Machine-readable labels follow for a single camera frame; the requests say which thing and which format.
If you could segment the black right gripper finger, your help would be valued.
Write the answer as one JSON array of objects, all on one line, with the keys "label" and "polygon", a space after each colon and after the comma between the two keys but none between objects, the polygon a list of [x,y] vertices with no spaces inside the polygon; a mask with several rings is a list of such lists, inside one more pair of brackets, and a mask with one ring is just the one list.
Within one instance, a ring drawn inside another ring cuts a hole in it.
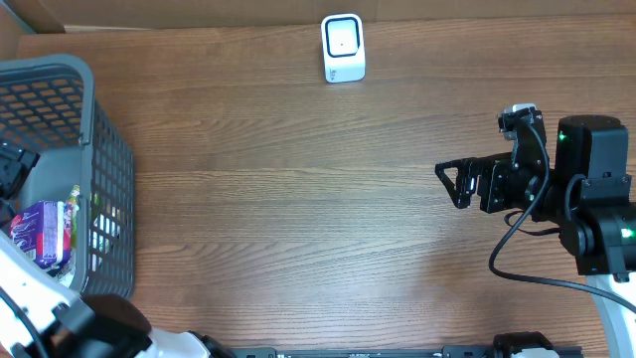
[{"label": "black right gripper finger", "polygon": [[[456,169],[455,180],[445,173],[448,169]],[[472,197],[472,177],[464,166],[436,166],[434,172],[446,189],[453,205],[457,209],[470,206]]]},{"label": "black right gripper finger", "polygon": [[456,168],[457,170],[468,170],[472,164],[474,164],[475,162],[478,162],[479,158],[476,157],[469,157],[469,158],[462,158],[462,159],[453,159],[450,161],[444,161],[444,162],[440,162],[437,163],[435,165],[435,171],[436,172],[443,172],[447,169],[451,169],[451,168]]}]

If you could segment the green yellow snack pouch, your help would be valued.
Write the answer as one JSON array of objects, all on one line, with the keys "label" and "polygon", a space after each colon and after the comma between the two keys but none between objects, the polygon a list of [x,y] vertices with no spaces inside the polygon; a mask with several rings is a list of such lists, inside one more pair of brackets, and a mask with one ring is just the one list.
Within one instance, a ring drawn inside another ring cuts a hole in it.
[{"label": "green yellow snack pouch", "polygon": [[71,190],[66,203],[70,212],[71,219],[71,246],[75,248],[77,246],[77,236],[78,236],[78,212],[80,209],[79,205],[79,196],[80,196],[80,186],[75,185]]}]

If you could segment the purple sanitary pad pack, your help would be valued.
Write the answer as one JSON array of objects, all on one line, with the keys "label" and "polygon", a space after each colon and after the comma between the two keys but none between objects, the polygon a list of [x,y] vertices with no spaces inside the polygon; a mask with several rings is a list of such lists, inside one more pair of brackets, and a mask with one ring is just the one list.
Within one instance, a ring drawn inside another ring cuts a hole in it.
[{"label": "purple sanitary pad pack", "polygon": [[10,223],[9,235],[40,269],[60,269],[71,258],[73,210],[61,201],[40,201]]}]

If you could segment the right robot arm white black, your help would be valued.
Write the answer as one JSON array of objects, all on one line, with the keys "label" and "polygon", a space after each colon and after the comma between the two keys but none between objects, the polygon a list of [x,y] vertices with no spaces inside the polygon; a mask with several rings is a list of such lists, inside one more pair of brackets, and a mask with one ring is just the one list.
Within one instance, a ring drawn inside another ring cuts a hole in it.
[{"label": "right robot arm white black", "polygon": [[[542,113],[513,105],[498,116],[509,152],[439,162],[434,172],[453,205],[516,215],[489,258],[489,270],[505,279],[565,287],[592,295],[613,357],[635,354],[635,204],[627,173],[629,134],[615,117],[562,118],[556,156],[547,152]],[[574,257],[584,283],[511,273],[496,268],[498,254],[523,222],[554,223],[561,245]]]}]

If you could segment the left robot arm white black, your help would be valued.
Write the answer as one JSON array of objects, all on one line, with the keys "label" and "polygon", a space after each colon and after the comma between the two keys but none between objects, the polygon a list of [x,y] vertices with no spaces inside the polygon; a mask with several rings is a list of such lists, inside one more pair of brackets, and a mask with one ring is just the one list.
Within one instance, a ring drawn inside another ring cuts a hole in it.
[{"label": "left robot arm white black", "polygon": [[208,335],[151,326],[127,299],[81,295],[1,237],[1,344],[15,357],[232,357]]}]

